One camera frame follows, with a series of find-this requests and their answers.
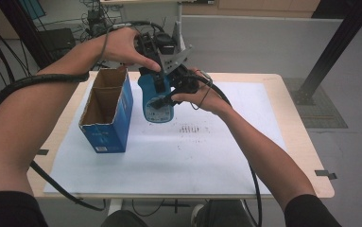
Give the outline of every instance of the table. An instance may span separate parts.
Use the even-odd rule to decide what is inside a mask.
[[[91,72],[91,78],[95,77],[96,72]],[[298,112],[290,98],[282,78],[273,74],[218,74],[210,73],[215,81],[245,81],[264,84],[267,90],[267,96],[272,105],[272,110],[284,138],[288,154],[295,160],[298,166],[310,179],[317,195],[320,198],[331,198],[334,196],[334,189],[327,177],[319,177],[314,170],[321,170],[323,166],[319,160],[316,150],[311,143],[308,133],[302,124]],[[129,72],[131,80],[137,80],[139,73]],[[42,148],[49,149],[46,155],[38,155],[35,161],[47,172],[51,172],[54,159],[59,149],[64,135],[72,121],[74,112],[78,108],[79,102],[84,96],[88,82],[80,83],[70,102],[60,117],[57,126],[50,137],[44,143]],[[60,194],[44,193],[45,181],[38,176],[32,169],[28,172],[28,178],[33,188],[35,197],[61,197]],[[121,195],[112,194],[84,194],[78,195],[83,198],[121,198]]]
[[[119,5],[122,22],[151,21],[163,26],[176,39],[178,51],[185,49],[181,35],[181,2],[195,0],[100,0],[102,5]]]

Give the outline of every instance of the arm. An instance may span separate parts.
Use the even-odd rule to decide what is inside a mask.
[[[207,86],[203,86],[196,94],[177,94],[172,99],[199,105],[207,89]],[[316,195],[305,174],[287,153],[255,129],[216,92],[209,91],[201,108],[218,115],[225,122],[251,167],[283,210],[299,195]]]
[[[103,59],[139,63],[159,71],[160,66],[139,55],[133,46],[138,33],[130,28],[111,32]],[[105,36],[79,44],[41,74],[79,75],[88,72],[100,56]],[[33,85],[10,95],[0,105],[0,191],[32,194],[27,170],[38,149],[54,129],[77,83]]]

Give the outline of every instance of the forearm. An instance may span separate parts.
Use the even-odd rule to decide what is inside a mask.
[[[99,50],[94,43],[76,46],[39,74],[79,75],[89,71]],[[54,129],[78,84],[42,83],[23,88],[0,105],[0,190],[31,193],[28,165]]]
[[[310,181],[296,163],[231,107],[223,108],[218,116],[227,124],[250,165],[283,210],[296,196],[315,195]]]

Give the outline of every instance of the black sleeve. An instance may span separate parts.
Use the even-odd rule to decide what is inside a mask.
[[[287,227],[341,226],[322,201],[313,195],[301,195],[290,201],[284,210]]]
[[[13,191],[0,192],[0,226],[47,226],[34,197]]]

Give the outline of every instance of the equipment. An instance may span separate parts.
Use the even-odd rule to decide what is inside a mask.
[[[163,31],[142,34],[138,37],[136,50],[157,62],[162,70],[154,72],[145,67],[139,69],[139,86],[143,91],[143,112],[145,119],[152,123],[165,123],[174,117],[174,105],[171,100],[176,93],[195,93],[198,90],[198,76],[182,63],[186,60],[192,46],[172,56],[162,64],[162,55],[172,55],[176,41]]]
[[[89,29],[87,29],[87,31],[92,37],[107,29],[107,23],[103,17],[103,9],[89,9],[87,12],[87,21],[89,23]]]

